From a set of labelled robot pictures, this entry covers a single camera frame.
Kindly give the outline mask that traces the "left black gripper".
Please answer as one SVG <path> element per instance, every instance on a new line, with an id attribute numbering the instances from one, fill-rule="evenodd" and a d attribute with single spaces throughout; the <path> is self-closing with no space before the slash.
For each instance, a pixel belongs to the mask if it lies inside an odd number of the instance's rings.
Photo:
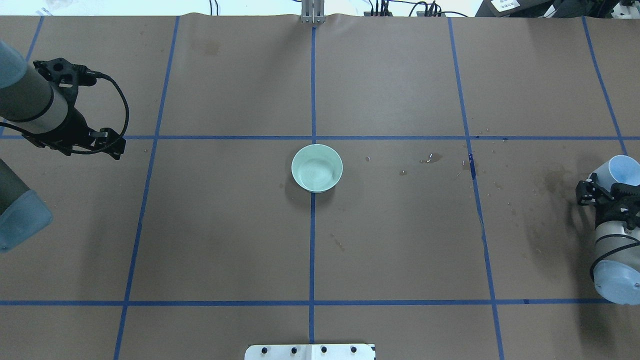
<path id="1" fill-rule="evenodd" d="M 69 109 L 62 124 L 47 133 L 47 146 L 70 157 L 76 155 L 94 155 L 105 153 L 114 160 L 121 159 L 125 152 L 126 140 L 124 135 L 127 122 L 124 121 L 122 130 L 104 127 L 94 130 L 87 125 L 87 121 L 80 112 L 72 107 Z"/>

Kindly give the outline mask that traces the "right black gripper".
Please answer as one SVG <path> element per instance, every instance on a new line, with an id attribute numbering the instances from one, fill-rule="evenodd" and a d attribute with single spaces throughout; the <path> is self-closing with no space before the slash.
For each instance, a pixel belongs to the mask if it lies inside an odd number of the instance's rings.
<path id="1" fill-rule="evenodd" d="M 594 180 L 581 180 L 575 189 L 576 203 L 581 207 L 593 204 L 594 227 L 617 221 L 622 227 L 633 231 L 640 226 L 640 187 L 625 183 L 614 183 L 606 190 Z"/>

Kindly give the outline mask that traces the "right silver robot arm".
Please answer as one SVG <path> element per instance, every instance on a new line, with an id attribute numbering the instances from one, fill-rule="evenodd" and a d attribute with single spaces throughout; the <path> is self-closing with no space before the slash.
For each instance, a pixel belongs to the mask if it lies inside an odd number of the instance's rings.
<path id="1" fill-rule="evenodd" d="M 575 189 L 576 203 L 592 205 L 593 260 L 589 276 L 595 290 L 617 305 L 640 303 L 640 196 L 639 187 L 615 182 L 603 186 L 596 173 Z"/>

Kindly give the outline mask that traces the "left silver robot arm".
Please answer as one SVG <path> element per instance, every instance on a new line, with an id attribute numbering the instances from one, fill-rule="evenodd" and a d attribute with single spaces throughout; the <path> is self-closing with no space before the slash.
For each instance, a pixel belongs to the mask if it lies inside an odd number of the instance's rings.
<path id="1" fill-rule="evenodd" d="M 6 42 L 0 46 L 1 127 L 20 133 L 37 148 L 50 148 L 69 157 L 105 153 L 119 160 L 125 152 L 130 106 L 124 92 L 109 75 L 64 58 L 28 64 Z M 94 130 L 76 108 L 80 87 L 110 82 L 125 110 L 120 131 Z M 7 253 L 50 225 L 53 214 L 34 189 L 1 163 L 0 248 Z"/>

